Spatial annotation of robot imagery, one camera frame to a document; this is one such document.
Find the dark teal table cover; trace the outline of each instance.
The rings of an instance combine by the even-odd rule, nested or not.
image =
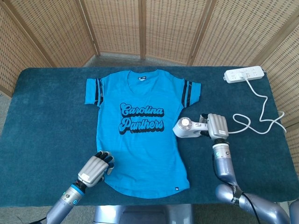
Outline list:
[[[233,67],[119,67],[34,68],[18,79],[0,139],[0,206],[53,205],[77,178],[78,171],[96,153],[98,107],[84,105],[87,78],[101,78],[121,70],[135,72],[163,69],[179,78],[202,83],[200,101],[182,111],[194,121],[201,113],[227,118],[230,131],[243,128],[234,113],[259,123],[263,99],[245,82],[227,84],[226,70]],[[269,81],[251,81],[257,93],[269,96],[264,117],[278,117]],[[245,192],[280,202],[299,196],[299,182],[283,130],[274,125],[266,135],[251,130],[228,138],[237,181]],[[219,180],[212,168],[212,141],[207,137],[178,139],[190,189],[161,199],[122,195],[105,183],[87,189],[80,205],[129,205],[217,203]]]

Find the black stripe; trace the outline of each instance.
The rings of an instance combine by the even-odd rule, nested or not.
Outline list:
[[[99,88],[98,88],[98,79],[95,80],[95,99],[94,104],[97,105],[99,100]]]
[[[100,105],[103,102],[103,90],[102,90],[102,85],[100,83]]]
[[[185,96],[186,96],[186,89],[187,89],[187,80],[185,80],[183,95],[182,95],[182,105],[185,107]]]
[[[192,89],[192,82],[189,82],[188,95],[187,95],[187,106],[190,106],[191,89]]]

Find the t-shirt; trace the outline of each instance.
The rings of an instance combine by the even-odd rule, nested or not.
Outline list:
[[[199,96],[200,83],[164,70],[126,70],[87,79],[85,104],[100,107],[97,150],[109,151],[115,159],[105,182],[120,193],[141,198],[188,189],[172,128],[181,110]]]

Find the floor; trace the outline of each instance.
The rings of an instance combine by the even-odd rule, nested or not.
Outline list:
[[[114,66],[180,66],[157,59],[140,60],[139,56],[103,53],[94,56],[85,67]],[[10,99],[0,95],[0,136],[9,108]],[[46,216],[50,207],[0,208],[0,224],[26,224]],[[195,205],[197,224],[256,224],[256,218],[239,208],[225,204]],[[94,215],[93,206],[76,206],[63,224],[90,224]]]

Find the electrical outlet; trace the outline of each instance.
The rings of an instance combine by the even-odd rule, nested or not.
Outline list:
[[[252,66],[241,69],[232,69],[227,70],[224,73],[223,79],[227,81],[227,83],[238,83],[244,82],[246,77],[248,80],[254,80],[264,77],[264,72],[261,66]]]

